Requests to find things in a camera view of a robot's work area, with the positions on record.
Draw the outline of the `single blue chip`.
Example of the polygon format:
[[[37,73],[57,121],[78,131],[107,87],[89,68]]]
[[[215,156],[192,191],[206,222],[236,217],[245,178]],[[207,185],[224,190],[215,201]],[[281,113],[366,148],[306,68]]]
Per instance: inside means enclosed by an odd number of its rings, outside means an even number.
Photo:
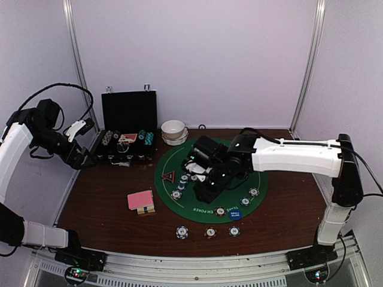
[[[250,203],[251,203],[251,201],[249,198],[244,197],[241,199],[241,205],[243,205],[243,206],[248,206]]]

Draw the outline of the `blue small blind button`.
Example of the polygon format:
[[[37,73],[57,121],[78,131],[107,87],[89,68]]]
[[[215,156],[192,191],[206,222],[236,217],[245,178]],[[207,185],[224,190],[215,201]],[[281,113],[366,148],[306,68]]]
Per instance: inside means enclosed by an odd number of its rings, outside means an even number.
[[[243,214],[241,210],[233,209],[229,211],[228,216],[232,221],[239,221],[242,219]]]

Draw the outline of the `dark blue green chip stack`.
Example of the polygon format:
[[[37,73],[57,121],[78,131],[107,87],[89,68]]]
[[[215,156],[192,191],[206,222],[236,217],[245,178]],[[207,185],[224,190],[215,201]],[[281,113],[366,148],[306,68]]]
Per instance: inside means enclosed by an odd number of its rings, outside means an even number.
[[[229,233],[229,236],[231,237],[237,237],[240,235],[241,233],[241,230],[239,227],[237,226],[231,226],[229,229],[228,229],[228,233]]]

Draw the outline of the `pink backed card deck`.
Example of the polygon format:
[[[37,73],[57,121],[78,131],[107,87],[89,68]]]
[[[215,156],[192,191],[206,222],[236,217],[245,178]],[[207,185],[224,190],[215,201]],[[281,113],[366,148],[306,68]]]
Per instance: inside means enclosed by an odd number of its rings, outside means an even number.
[[[127,203],[130,210],[152,206],[154,204],[152,190],[128,194]]]

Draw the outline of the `blue white chip stack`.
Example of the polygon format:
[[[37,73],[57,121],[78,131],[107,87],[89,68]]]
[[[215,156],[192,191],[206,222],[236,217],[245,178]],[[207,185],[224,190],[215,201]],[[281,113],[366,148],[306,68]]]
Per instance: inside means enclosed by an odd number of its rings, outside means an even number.
[[[175,235],[178,239],[184,240],[189,236],[189,229],[184,225],[179,226],[175,230]]]

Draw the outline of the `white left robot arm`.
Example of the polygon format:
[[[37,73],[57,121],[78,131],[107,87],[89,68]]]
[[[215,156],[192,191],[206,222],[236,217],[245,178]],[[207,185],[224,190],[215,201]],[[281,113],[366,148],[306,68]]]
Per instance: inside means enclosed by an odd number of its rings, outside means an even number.
[[[10,246],[63,249],[63,256],[72,265],[81,265],[86,260],[86,252],[80,248],[76,232],[27,221],[5,205],[10,179],[26,149],[34,152],[43,148],[49,156],[58,155],[75,170],[95,165],[90,151],[75,139],[93,128],[93,120],[75,121],[61,134],[54,128],[61,112],[56,102],[44,99],[35,108],[14,112],[7,121],[1,137],[1,242]]]

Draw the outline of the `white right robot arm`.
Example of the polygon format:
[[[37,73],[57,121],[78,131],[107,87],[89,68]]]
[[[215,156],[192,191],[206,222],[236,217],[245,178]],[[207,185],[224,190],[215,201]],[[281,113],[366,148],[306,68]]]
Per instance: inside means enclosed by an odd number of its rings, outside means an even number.
[[[360,169],[351,138],[340,134],[327,141],[274,139],[246,127],[229,146],[201,136],[183,167],[198,177],[196,198],[213,202],[235,178],[253,172],[313,173],[332,179],[332,197],[318,227],[316,244],[307,259],[319,264],[330,253],[351,209],[363,199]]]

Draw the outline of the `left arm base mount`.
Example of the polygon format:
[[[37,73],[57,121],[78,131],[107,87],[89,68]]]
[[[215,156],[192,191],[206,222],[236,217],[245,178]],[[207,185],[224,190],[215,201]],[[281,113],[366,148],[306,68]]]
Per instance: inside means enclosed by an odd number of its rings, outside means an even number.
[[[56,248],[54,259],[87,271],[103,271],[107,254],[105,252],[84,249],[81,246],[78,233],[74,230],[67,230],[67,232],[68,246]]]

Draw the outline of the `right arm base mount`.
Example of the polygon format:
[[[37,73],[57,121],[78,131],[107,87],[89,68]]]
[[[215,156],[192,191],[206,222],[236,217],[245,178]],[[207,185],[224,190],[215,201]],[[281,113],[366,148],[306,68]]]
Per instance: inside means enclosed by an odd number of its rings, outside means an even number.
[[[336,260],[338,255],[336,251],[306,248],[287,252],[286,257],[290,270],[298,270]]]

